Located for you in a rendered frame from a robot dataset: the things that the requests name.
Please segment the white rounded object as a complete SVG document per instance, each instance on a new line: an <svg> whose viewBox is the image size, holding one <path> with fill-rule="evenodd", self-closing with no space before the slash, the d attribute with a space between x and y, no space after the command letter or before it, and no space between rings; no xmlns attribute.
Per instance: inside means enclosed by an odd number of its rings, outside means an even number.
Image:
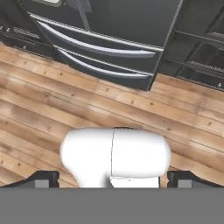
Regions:
<svg viewBox="0 0 224 224"><path fill-rule="evenodd" d="M66 134L60 159L81 188L158 188L172 152L144 129L88 127Z"/></svg>

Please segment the dark cupboard run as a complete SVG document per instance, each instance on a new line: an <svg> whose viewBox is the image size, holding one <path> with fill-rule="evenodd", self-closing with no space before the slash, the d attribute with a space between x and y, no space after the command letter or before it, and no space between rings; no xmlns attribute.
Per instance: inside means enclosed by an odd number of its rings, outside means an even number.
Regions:
<svg viewBox="0 0 224 224"><path fill-rule="evenodd" d="M158 71L224 92L224 0L185 0Z"/></svg>
<svg viewBox="0 0 224 224"><path fill-rule="evenodd" d="M0 42L18 50L64 63L60 53L18 0L0 0Z"/></svg>

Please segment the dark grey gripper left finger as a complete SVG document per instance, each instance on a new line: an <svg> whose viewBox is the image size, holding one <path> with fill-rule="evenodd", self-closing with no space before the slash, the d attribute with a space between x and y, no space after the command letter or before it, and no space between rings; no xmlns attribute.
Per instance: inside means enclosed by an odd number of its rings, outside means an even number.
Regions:
<svg viewBox="0 0 224 224"><path fill-rule="evenodd" d="M6 185L12 187L53 188L60 187L60 174L57 171L35 171L30 177Z"/></svg>

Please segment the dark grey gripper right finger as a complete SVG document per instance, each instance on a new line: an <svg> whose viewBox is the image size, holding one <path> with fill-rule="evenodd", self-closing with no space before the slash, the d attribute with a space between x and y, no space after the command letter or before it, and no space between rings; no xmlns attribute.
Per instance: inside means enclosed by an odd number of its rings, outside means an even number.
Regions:
<svg viewBox="0 0 224 224"><path fill-rule="evenodd" d="M168 171L168 188L207 188L221 185L197 177L190 171Z"/></svg>

